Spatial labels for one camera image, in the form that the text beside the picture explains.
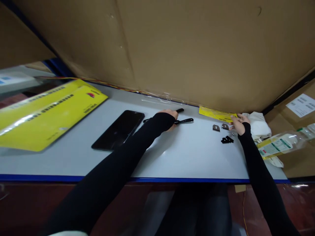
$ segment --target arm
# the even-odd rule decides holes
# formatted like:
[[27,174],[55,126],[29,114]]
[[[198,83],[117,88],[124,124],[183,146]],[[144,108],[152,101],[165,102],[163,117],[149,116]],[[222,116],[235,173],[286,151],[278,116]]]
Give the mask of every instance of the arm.
[[155,114],[119,149],[101,161],[60,203],[41,235],[62,231],[90,234],[105,208],[130,178],[146,149],[174,124],[176,114],[174,111]]
[[238,115],[242,119],[233,118],[233,123],[244,149],[250,183],[271,234],[300,235],[288,217],[279,190],[252,139],[249,120]]

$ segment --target cardboard box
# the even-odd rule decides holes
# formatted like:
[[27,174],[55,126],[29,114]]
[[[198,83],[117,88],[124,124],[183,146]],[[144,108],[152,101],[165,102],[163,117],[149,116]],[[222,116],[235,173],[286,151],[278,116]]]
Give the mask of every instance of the cardboard box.
[[[315,99],[315,80],[296,91],[271,112],[265,115],[266,122],[271,128],[272,134],[297,130],[315,123],[315,111],[299,118],[286,105],[300,96],[302,93]],[[315,140],[308,143],[306,148],[279,156],[284,163],[284,173],[288,178],[314,176],[315,175]]]

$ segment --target black handle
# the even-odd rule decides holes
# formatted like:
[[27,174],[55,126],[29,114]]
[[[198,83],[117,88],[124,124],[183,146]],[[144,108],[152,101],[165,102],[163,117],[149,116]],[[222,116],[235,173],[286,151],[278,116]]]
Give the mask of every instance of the black handle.
[[178,125],[178,124],[187,123],[187,122],[192,122],[192,121],[194,121],[193,118],[188,118],[188,119],[182,120],[182,121],[175,121],[174,124]]
[[179,108],[178,110],[176,110],[177,111],[177,113],[180,113],[180,112],[183,112],[184,111],[184,109],[183,108]]

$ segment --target smartphone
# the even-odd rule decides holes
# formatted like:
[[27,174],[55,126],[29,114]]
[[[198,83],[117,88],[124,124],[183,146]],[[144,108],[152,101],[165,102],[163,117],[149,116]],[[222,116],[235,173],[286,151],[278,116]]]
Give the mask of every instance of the smartphone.
[[114,123],[93,143],[92,148],[114,151],[134,133],[144,118],[144,114],[136,111],[124,111]]

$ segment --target blue shelf frame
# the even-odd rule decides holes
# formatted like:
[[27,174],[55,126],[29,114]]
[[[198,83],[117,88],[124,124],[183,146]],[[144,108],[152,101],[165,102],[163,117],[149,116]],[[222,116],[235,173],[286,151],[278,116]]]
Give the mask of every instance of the blue shelf frame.
[[[69,175],[15,175],[0,174],[0,182],[63,182],[77,183],[84,176]],[[249,184],[249,179],[198,179],[198,178],[135,178],[130,182],[138,183],[244,183]],[[275,180],[278,184],[290,184],[290,180]]]

